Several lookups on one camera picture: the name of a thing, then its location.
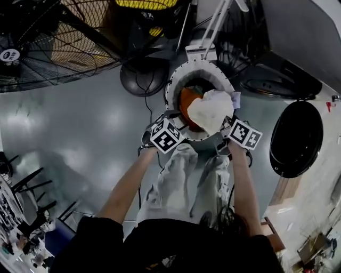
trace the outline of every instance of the red object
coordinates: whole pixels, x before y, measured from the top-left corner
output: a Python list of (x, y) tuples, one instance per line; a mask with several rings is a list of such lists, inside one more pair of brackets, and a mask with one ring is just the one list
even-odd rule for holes
[(335, 107), (336, 104), (335, 103), (331, 103), (331, 102), (326, 102), (327, 108), (328, 108), (328, 112), (330, 112), (330, 108), (331, 107)]

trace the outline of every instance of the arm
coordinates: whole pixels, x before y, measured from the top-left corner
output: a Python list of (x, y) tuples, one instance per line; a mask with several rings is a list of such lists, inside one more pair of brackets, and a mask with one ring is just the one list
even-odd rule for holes
[(243, 217), (250, 236), (263, 234), (259, 219), (259, 205), (248, 167), (246, 152), (232, 140), (229, 143), (234, 175), (234, 211)]
[(135, 163), (118, 181), (97, 217), (110, 218), (120, 224), (123, 223), (143, 176), (156, 152), (156, 148), (142, 151)]

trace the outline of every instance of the yellow object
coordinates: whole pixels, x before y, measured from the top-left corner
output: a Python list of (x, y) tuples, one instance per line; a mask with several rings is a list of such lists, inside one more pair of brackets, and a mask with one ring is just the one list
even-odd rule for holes
[(159, 28), (159, 27), (154, 27), (154, 28), (151, 28), (149, 29), (149, 34), (153, 37), (156, 37), (160, 34), (160, 32), (162, 31), (162, 28)]
[(165, 10), (175, 6), (178, 0), (116, 0), (119, 6), (143, 10)]

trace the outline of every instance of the white pole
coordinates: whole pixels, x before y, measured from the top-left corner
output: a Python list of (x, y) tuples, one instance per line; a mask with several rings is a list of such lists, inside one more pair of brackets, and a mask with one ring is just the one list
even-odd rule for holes
[(208, 25), (208, 27), (206, 28), (206, 31), (205, 31), (205, 33), (204, 33), (204, 36), (203, 36), (202, 39), (201, 39), (201, 43), (200, 43), (199, 47), (202, 47), (202, 46), (204, 45), (204, 41), (205, 41), (205, 39), (206, 39), (206, 37), (207, 37), (207, 35), (208, 35), (208, 32), (210, 31), (210, 29), (211, 29), (213, 23), (215, 22), (215, 20), (217, 19), (217, 16), (218, 16), (220, 10), (222, 9), (222, 6), (223, 6), (223, 4), (224, 4), (225, 1), (226, 1), (226, 0), (221, 0), (220, 3), (219, 3), (219, 5), (218, 5), (218, 7), (217, 7), (216, 10), (214, 11), (214, 14), (213, 14), (213, 16), (212, 16), (212, 19), (211, 19), (211, 21), (209, 22), (209, 25)]
[(209, 43), (208, 43), (208, 45), (207, 45), (206, 52), (205, 52), (205, 55), (204, 55), (204, 60), (207, 58), (208, 51), (210, 50), (211, 45), (213, 44), (213, 40), (214, 40), (215, 36), (217, 35), (218, 30), (220, 29), (220, 26), (221, 26), (221, 24), (222, 24), (222, 21), (223, 21), (223, 19), (225, 18), (226, 12), (228, 11), (228, 9), (229, 9), (231, 3), (232, 3), (232, 0), (226, 0), (226, 1), (225, 1), (225, 4), (224, 4), (224, 6), (223, 6), (223, 10), (222, 10), (222, 12), (221, 12), (221, 14), (220, 14), (220, 17), (218, 18), (218, 22), (217, 22), (215, 28), (214, 28), (212, 37), (211, 37), (211, 39), (209, 40)]

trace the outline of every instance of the black chair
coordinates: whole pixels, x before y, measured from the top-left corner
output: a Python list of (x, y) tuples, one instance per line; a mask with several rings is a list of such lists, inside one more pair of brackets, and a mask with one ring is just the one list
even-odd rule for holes
[(13, 176), (13, 166), (11, 163), (18, 157), (19, 155), (7, 160), (4, 152), (0, 151), (0, 174), (8, 174), (9, 177)]
[(38, 175), (44, 168), (40, 168), (34, 172), (32, 172), (31, 174), (29, 174), (28, 176), (26, 176), (24, 179), (22, 179), (21, 181), (19, 181), (17, 184), (15, 184), (13, 187), (11, 187), (11, 191), (12, 194), (15, 198), (16, 203), (18, 204), (18, 207), (20, 209), (20, 211), (23, 213), (23, 208), (16, 196), (16, 194), (20, 194), (22, 192), (26, 192), (26, 191), (33, 191), (36, 188), (42, 187), (44, 185), (50, 184), (52, 183), (52, 180), (48, 180), (44, 183), (40, 183), (38, 185), (35, 185), (33, 187), (27, 187), (27, 183), (32, 180), (36, 175)]
[(40, 228), (43, 224), (47, 222), (44, 212), (53, 208), (56, 204), (57, 201), (53, 201), (49, 203), (47, 206), (39, 208), (39, 210), (37, 211), (37, 217), (35, 218), (31, 225), (29, 225), (26, 222), (22, 222), (20, 225), (17, 226), (17, 229), (19, 229), (22, 232), (22, 234), (29, 239), (33, 231)]

